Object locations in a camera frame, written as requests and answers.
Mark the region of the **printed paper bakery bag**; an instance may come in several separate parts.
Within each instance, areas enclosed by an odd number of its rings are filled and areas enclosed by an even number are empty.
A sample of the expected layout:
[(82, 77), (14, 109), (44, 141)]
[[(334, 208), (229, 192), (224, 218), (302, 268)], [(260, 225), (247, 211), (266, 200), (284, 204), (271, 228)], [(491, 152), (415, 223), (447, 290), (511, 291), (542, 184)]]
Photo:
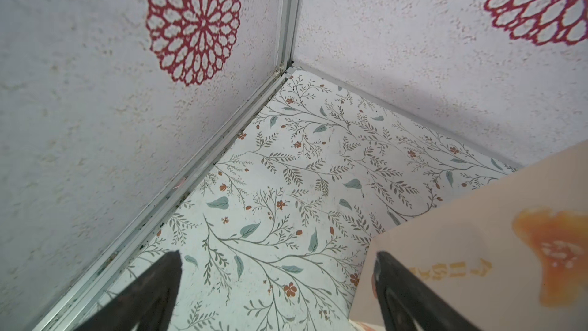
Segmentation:
[(370, 244), (349, 322), (382, 330), (379, 251), (483, 330), (587, 328), (587, 145), (579, 143)]

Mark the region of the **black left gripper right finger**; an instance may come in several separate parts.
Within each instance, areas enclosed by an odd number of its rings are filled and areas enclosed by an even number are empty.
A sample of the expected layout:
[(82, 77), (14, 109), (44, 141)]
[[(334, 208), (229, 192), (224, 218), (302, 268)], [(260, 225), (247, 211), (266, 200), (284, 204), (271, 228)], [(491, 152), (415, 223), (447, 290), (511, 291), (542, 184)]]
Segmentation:
[(386, 251), (376, 255), (374, 285), (386, 330), (477, 330)]

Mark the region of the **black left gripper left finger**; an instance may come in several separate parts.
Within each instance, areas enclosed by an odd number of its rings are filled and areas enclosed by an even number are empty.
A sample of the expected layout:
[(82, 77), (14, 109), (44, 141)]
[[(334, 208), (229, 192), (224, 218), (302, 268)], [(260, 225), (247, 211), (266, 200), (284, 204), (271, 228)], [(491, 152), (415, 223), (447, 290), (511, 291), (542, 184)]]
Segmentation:
[(179, 295), (181, 277), (180, 253), (164, 254), (78, 329), (167, 330)]

